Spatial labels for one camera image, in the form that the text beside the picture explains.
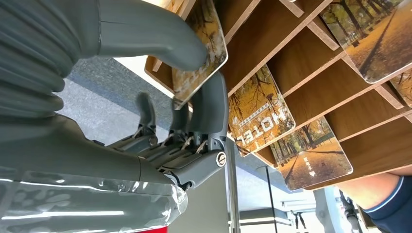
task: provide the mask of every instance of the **transparent plastic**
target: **transparent plastic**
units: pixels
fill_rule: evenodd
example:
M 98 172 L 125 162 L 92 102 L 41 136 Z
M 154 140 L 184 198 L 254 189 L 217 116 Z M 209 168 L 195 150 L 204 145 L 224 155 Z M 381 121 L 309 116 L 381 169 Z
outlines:
M 1 233 L 140 232 L 168 226 L 187 203 L 172 184 L 0 167 Z

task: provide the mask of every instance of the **autumn tree picture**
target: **autumn tree picture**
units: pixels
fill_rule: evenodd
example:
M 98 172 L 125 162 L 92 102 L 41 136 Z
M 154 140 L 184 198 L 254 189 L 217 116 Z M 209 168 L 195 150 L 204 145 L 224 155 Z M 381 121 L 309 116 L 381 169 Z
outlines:
M 177 109 L 180 109 L 228 58 L 222 26 L 212 0 L 197 1 L 186 23 L 206 46 L 208 56 L 205 64 L 196 71 L 172 69 Z
M 266 65 L 229 97 L 229 127 L 242 154 L 271 144 L 295 127 Z
M 412 70 L 394 77 L 391 83 L 407 105 L 412 108 Z
M 412 0 L 333 0 L 321 13 L 368 83 L 412 63 Z
M 270 145 L 278 170 L 290 190 L 304 188 L 352 172 L 325 117 Z

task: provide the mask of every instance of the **metal pole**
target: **metal pole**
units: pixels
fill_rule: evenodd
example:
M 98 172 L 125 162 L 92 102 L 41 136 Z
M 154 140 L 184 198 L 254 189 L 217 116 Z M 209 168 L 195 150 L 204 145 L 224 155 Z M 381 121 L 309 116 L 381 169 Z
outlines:
M 276 225 L 276 214 L 275 214 L 275 206 L 273 204 L 273 196 L 272 196 L 272 187 L 270 183 L 270 177 L 269 177 L 269 170 L 268 167 L 265 167 L 266 169 L 266 176 L 268 178 L 268 187 L 269 187 L 269 196 L 271 198 L 271 205 L 272 205 L 272 213 L 273 213 L 273 223 L 275 224 L 275 233 L 277 233 L 277 225 Z
M 236 179 L 235 153 L 237 146 L 229 138 L 226 140 L 227 164 L 226 164 L 226 185 L 228 189 L 230 229 L 232 233 L 240 233 L 240 215 L 238 203 L 238 182 Z

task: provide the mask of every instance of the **robotic hand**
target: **robotic hand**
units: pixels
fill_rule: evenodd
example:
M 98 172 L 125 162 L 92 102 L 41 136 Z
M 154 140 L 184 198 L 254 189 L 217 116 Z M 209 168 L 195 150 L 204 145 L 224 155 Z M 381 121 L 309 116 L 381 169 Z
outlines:
M 158 143 L 145 94 L 138 130 L 105 147 L 56 114 L 81 58 L 152 55 L 196 70 L 206 48 L 175 14 L 139 0 L 0 0 L 0 232 L 136 232 L 168 225 L 226 162 L 220 73 L 174 111 Z

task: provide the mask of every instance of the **wooden slot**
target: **wooden slot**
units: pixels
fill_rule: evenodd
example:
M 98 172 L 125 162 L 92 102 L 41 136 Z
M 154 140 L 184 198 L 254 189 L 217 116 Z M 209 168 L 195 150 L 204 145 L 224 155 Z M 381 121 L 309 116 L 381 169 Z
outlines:
M 339 60 L 285 98 L 300 128 L 373 89 Z
M 260 0 L 224 0 L 217 3 L 216 10 L 227 44 L 259 2 Z
M 330 2 L 301 1 L 305 13 L 297 18 L 278 0 L 262 0 L 227 46 L 229 60 L 221 71 L 229 95 L 265 65 Z
M 286 97 L 345 55 L 343 49 L 330 50 L 313 32 L 304 28 L 267 65 Z
M 412 124 L 404 117 L 350 138 L 341 146 L 352 164 L 353 173 L 306 189 L 318 189 L 410 165 L 411 138 Z
M 405 118 L 412 123 L 412 114 L 406 115 Z
M 273 168 L 277 167 L 277 162 L 272 154 L 272 150 L 270 149 L 270 147 L 265 147 L 264 149 L 259 151 L 259 153 L 253 152 L 252 155 Z
M 303 10 L 300 1 L 291 2 L 290 0 L 279 0 L 283 5 L 285 5 L 296 17 L 301 17 L 303 15 Z
M 344 56 L 342 58 L 343 61 L 346 62 L 346 64 L 352 68 L 353 71 L 355 71 L 360 77 L 362 77 L 361 72 L 359 72 L 358 68 L 356 68 L 355 63 L 353 63 L 352 59 L 350 59 L 350 57 L 348 55 Z
M 400 100 L 398 95 L 392 88 L 392 84 L 389 82 L 383 83 L 380 86 L 375 87 L 375 90 L 388 101 L 394 108 L 401 109 L 404 107 L 403 101 Z
M 172 68 L 163 63 L 161 64 L 159 70 L 155 72 L 152 70 L 155 60 L 157 60 L 155 57 L 148 56 L 144 67 L 144 71 L 156 82 L 158 82 L 163 87 L 174 93 Z
M 308 24 L 308 28 L 315 33 L 331 50 L 335 51 L 341 47 L 326 28 L 320 17 L 315 17 L 313 21 Z
M 409 107 L 397 110 L 379 93 L 371 90 L 325 117 L 336 138 L 343 142 L 409 113 L 412 113 Z
M 152 70 L 153 70 L 153 72 L 158 72 L 159 69 L 160 69 L 160 66 L 163 64 L 163 62 L 160 61 L 160 60 L 157 59 L 157 58 L 154 58 L 154 59 L 155 59 L 155 60 L 154 60 L 154 63 L 153 63 L 153 68 L 152 68 Z

